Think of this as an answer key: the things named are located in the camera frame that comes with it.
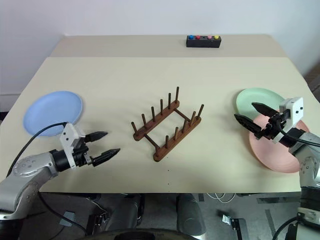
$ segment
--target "cable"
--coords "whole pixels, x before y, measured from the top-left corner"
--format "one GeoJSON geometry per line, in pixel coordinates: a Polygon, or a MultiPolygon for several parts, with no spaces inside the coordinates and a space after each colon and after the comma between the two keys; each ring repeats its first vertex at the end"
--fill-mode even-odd
{"type": "Polygon", "coordinates": [[[296,220],[298,220],[298,218],[295,216],[295,217],[293,217],[293,218],[290,218],[290,219],[289,219],[288,221],[286,221],[284,224],[282,224],[282,225],[278,228],[278,230],[275,232],[275,234],[273,235],[272,240],[276,240],[276,239],[278,238],[280,232],[281,232],[287,225],[289,225],[290,223],[292,223],[292,222],[294,222],[294,221],[296,221],[296,220]]]}
{"type": "Polygon", "coordinates": [[[211,196],[211,195],[210,195],[209,193],[207,193],[207,192],[206,192],[206,194],[207,194],[210,198],[212,198],[212,199],[222,199],[222,198],[226,195],[225,193],[223,193],[221,197],[214,197],[214,196],[211,196]]]}
{"type": "Polygon", "coordinates": [[[278,128],[278,130],[280,131],[280,133],[282,133],[284,136],[286,136],[287,138],[293,140],[293,141],[296,141],[296,142],[299,142],[299,143],[302,143],[302,144],[307,144],[307,145],[311,145],[311,146],[315,146],[315,147],[320,147],[320,144],[319,143],[316,143],[316,142],[312,142],[312,141],[306,141],[306,140],[302,140],[302,139],[299,139],[299,138],[296,138],[294,136],[290,136],[288,133],[286,133],[285,131],[282,130],[281,128],[281,122],[278,120],[276,122],[276,127],[278,128]]]}
{"type": "Polygon", "coordinates": [[[95,202],[95,201],[93,201],[93,200],[91,200],[91,199],[89,199],[89,198],[87,198],[87,197],[86,197],[86,199],[89,200],[90,202],[92,202],[94,205],[96,205],[96,206],[97,206],[98,208],[100,208],[102,211],[104,211],[104,212],[106,212],[106,213],[109,213],[109,211],[106,210],[105,208],[103,208],[102,206],[100,206],[99,203],[97,203],[97,202],[95,202]]]}
{"type": "Polygon", "coordinates": [[[67,124],[67,122],[59,122],[59,123],[55,123],[55,124],[52,124],[50,126],[46,126],[45,128],[41,129],[40,131],[38,131],[35,135],[33,135],[30,140],[24,145],[24,147],[20,150],[20,152],[18,153],[18,155],[15,157],[15,159],[13,160],[10,168],[9,168],[9,171],[7,173],[7,177],[10,175],[10,173],[12,172],[12,169],[14,167],[14,165],[17,163],[18,159],[20,158],[20,156],[23,154],[23,152],[26,150],[26,148],[30,145],[30,143],[41,133],[43,133],[45,130],[47,129],[50,129],[50,128],[53,128],[55,126],[60,126],[60,125],[63,125],[65,126],[67,124]]]}
{"type": "Polygon", "coordinates": [[[65,229],[65,227],[66,227],[66,226],[63,226],[63,227],[60,229],[60,231],[58,231],[58,233],[57,233],[56,235],[50,237],[49,240],[55,239],[60,233],[62,233],[62,231],[65,229]]]}
{"type": "Polygon", "coordinates": [[[207,193],[207,192],[206,192],[206,194],[207,194],[210,198],[216,199],[216,200],[218,200],[218,201],[219,201],[220,203],[222,203],[222,204],[228,204],[228,203],[230,203],[230,202],[235,198],[235,196],[236,196],[236,194],[234,193],[233,196],[232,196],[228,201],[222,201],[221,199],[226,195],[225,193],[223,193],[221,197],[218,197],[218,195],[217,195],[216,193],[214,193],[215,197],[214,197],[214,196],[211,196],[211,195],[210,195],[209,193],[207,193]]]}
{"type": "Polygon", "coordinates": [[[53,210],[53,209],[46,203],[46,201],[44,200],[44,198],[42,197],[42,195],[41,195],[41,193],[40,193],[39,191],[38,191],[38,196],[39,196],[41,202],[43,203],[43,205],[44,205],[51,213],[53,213],[54,215],[56,215],[58,218],[61,218],[61,219],[65,220],[65,221],[67,221],[68,223],[71,223],[71,224],[75,225],[77,228],[81,229],[81,230],[84,232],[84,235],[85,235],[85,236],[88,235],[88,234],[87,234],[87,230],[86,230],[83,226],[81,226],[79,223],[76,223],[76,222],[70,220],[69,218],[66,218],[65,216],[62,216],[60,213],[58,213],[58,212],[56,212],[55,210],[53,210]]]}

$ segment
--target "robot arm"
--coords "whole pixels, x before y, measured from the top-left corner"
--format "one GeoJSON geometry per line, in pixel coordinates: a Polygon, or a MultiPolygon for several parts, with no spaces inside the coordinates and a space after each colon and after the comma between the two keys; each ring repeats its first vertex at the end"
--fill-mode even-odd
{"type": "Polygon", "coordinates": [[[94,132],[85,135],[81,130],[67,123],[60,137],[63,150],[31,155],[19,160],[9,176],[0,183],[0,238],[17,239],[23,219],[40,187],[59,172],[74,169],[76,166],[102,164],[120,149],[111,149],[98,157],[87,155],[87,142],[96,141],[107,132],[94,132]]]}
{"type": "Polygon", "coordinates": [[[279,106],[280,112],[262,103],[253,107],[270,117],[264,129],[246,116],[235,114],[236,120],[259,140],[265,137],[274,143],[288,147],[300,163],[300,207],[298,224],[289,226],[286,240],[320,239],[320,138],[310,132],[295,128],[303,117],[303,99],[289,98],[279,106]]]}

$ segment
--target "plate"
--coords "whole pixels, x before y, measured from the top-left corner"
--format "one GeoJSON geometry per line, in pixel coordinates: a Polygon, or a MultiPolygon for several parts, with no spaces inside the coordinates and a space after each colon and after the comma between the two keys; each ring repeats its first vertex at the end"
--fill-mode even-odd
{"type": "Polygon", "coordinates": [[[251,103],[262,103],[277,110],[283,100],[285,99],[274,91],[258,87],[247,88],[238,94],[236,108],[238,114],[245,115],[253,120],[260,113],[257,112],[251,103]]]}
{"type": "MultiPolygon", "coordinates": [[[[55,91],[37,99],[26,111],[23,118],[25,130],[35,135],[41,129],[61,122],[74,124],[83,109],[81,98],[71,91],[55,91]]],[[[55,126],[42,132],[40,136],[55,136],[63,131],[63,126],[55,126]]]]}
{"type": "MultiPolygon", "coordinates": [[[[265,128],[268,120],[269,117],[260,114],[254,122],[265,128]]],[[[303,121],[299,121],[296,128],[309,132],[303,121]]],[[[297,158],[289,153],[288,147],[279,142],[275,144],[265,137],[257,140],[252,132],[249,133],[249,142],[256,158],[267,168],[281,173],[296,173],[299,171],[300,164],[297,158]]]]}

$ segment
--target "white wall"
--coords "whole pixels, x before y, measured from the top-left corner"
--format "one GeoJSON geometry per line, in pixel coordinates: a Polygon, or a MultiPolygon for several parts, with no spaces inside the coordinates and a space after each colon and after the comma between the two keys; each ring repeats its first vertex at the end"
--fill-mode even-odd
{"type": "MultiPolygon", "coordinates": [[[[1,0],[0,4],[0,93],[10,96],[24,89],[63,35],[270,34],[302,74],[320,60],[319,0],[1,0]]],[[[2,110],[10,107],[3,105],[2,110]]]]}

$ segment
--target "black box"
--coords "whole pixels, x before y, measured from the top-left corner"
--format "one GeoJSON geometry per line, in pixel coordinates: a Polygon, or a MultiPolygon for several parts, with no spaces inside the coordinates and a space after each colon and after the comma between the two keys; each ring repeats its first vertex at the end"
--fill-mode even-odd
{"type": "Polygon", "coordinates": [[[221,43],[221,37],[215,39],[212,36],[211,39],[208,39],[208,36],[200,36],[199,39],[196,39],[197,36],[193,36],[193,39],[190,39],[189,35],[186,36],[186,47],[187,48],[219,48],[221,43]]]}

